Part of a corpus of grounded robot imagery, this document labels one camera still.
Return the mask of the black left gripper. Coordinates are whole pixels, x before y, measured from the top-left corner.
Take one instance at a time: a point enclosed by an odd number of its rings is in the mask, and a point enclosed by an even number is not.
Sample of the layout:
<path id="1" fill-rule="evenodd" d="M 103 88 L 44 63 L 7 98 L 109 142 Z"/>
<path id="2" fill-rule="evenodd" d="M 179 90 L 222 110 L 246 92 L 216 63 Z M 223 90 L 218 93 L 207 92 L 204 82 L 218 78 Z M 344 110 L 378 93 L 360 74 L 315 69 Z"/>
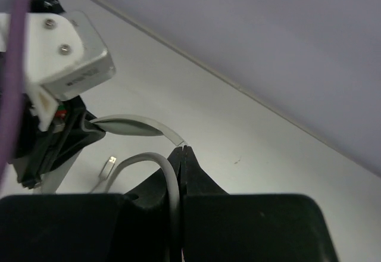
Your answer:
<path id="1" fill-rule="evenodd" d="M 21 130 L 11 164 L 17 182 L 32 189 L 42 183 L 42 176 L 57 170 L 84 147 L 100 141 L 105 131 L 90 121 L 90 113 L 80 96 L 61 102 L 48 130 L 39 130 L 39 119 L 30 99 L 24 97 Z"/>

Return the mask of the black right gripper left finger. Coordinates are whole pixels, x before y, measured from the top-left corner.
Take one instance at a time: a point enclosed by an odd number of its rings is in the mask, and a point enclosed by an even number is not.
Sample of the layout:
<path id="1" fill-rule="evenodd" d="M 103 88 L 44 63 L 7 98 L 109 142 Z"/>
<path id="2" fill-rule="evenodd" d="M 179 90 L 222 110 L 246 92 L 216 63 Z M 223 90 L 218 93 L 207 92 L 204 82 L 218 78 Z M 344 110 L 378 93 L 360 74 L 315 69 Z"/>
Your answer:
<path id="1" fill-rule="evenodd" d="M 144 152 L 124 161 L 128 168 L 137 163 L 150 162 L 158 170 L 126 193 L 132 199 L 127 213 L 134 250 L 140 261 L 182 261 L 180 234 L 180 173 L 182 148 L 176 147 L 169 155 Z"/>

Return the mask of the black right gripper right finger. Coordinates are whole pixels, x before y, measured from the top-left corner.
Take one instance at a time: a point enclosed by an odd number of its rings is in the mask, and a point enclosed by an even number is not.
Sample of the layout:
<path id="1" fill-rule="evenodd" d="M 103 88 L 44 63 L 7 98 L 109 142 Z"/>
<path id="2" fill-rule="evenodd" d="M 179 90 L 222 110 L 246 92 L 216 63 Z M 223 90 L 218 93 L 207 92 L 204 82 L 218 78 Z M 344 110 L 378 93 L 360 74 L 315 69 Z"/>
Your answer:
<path id="1" fill-rule="evenodd" d="M 200 166 L 190 146 L 182 149 L 180 163 L 181 246 L 185 261 L 217 261 L 223 237 L 219 198 L 229 194 Z"/>

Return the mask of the white over-ear headphones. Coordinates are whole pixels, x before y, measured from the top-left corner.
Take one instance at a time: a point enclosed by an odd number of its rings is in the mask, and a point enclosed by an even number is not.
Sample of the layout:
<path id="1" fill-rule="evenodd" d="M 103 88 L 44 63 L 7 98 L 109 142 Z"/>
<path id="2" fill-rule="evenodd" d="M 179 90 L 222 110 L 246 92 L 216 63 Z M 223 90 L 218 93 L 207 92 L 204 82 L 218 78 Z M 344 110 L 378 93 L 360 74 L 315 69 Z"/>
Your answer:
<path id="1" fill-rule="evenodd" d="M 132 115 L 115 114 L 95 118 L 90 121 L 100 129 L 121 136 L 164 136 L 176 147 L 185 146 L 187 142 L 173 129 L 154 119 Z"/>

